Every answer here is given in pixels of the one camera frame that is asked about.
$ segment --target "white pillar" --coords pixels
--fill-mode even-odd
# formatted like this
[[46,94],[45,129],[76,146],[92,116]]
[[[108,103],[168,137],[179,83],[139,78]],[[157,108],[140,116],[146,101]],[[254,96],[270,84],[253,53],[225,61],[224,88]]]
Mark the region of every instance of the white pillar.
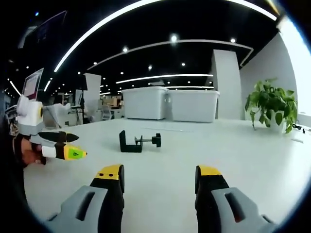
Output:
[[212,57],[213,83],[220,92],[218,119],[242,119],[241,79],[235,52],[214,50]]
[[102,77],[100,75],[96,74],[89,74],[85,73],[86,76],[86,85],[87,85],[87,91],[84,91],[84,100],[99,100],[100,99],[100,86],[101,86],[101,79]]

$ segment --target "desk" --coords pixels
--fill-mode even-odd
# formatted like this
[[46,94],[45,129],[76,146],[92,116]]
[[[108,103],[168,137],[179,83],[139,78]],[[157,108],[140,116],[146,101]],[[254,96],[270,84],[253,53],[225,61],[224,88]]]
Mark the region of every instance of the desk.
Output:
[[[144,143],[142,153],[121,153],[119,133],[127,143],[134,136],[162,136],[162,147]],[[231,187],[250,197],[273,221],[281,222],[296,204],[310,177],[307,143],[291,135],[271,134],[249,121],[216,120],[186,123],[116,119],[66,128],[80,136],[76,145],[88,155],[79,161],[51,160],[25,169],[29,205],[41,218],[60,211],[60,204],[97,171],[111,164],[125,168],[125,233],[197,232],[194,209],[195,167],[218,168]]]

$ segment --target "plastic container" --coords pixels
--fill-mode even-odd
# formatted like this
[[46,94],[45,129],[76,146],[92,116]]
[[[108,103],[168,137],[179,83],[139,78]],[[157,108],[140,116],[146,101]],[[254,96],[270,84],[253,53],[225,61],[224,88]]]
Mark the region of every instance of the plastic container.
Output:
[[165,118],[165,93],[168,89],[160,86],[123,90],[124,115],[133,119]]
[[174,121],[213,122],[218,91],[170,90]]

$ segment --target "black ceiling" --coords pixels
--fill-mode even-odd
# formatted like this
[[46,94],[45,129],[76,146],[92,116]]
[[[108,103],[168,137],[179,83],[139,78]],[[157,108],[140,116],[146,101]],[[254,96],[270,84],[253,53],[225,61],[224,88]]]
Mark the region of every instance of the black ceiling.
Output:
[[[275,15],[264,1],[250,0]],[[53,78],[47,93],[74,89],[77,72],[102,75],[102,91],[111,89],[116,93],[119,87],[146,86],[148,81],[123,83],[115,82],[165,74],[208,74],[213,49],[232,50],[237,53],[239,63],[249,50],[230,45],[210,43],[180,43],[175,46],[162,45],[134,51],[102,63],[87,71],[93,62],[100,62],[118,54],[124,46],[129,49],[164,42],[175,33],[179,39],[210,39],[230,41],[254,48],[251,55],[260,51],[277,33],[276,23],[252,9],[225,0],[164,0],[140,7],[101,27],[89,36],[63,63],[57,73],[53,70],[70,46],[89,28],[111,13],[135,0],[97,0],[93,4],[75,3],[52,8],[38,9],[39,16],[29,25],[38,24],[53,15],[65,13],[43,25],[32,35],[25,48],[11,54],[14,63],[7,64],[7,77],[21,91],[24,79],[44,67],[40,88]],[[206,78],[174,78],[171,85],[204,85]],[[7,83],[11,93],[15,91]]]

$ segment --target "computer monitor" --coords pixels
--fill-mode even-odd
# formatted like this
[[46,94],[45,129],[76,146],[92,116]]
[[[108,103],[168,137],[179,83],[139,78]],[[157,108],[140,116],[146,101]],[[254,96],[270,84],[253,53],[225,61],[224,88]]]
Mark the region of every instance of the computer monitor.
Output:
[[24,82],[24,87],[22,94],[29,100],[36,100],[38,94],[39,83],[43,73],[43,69],[36,71],[35,73],[29,75]]

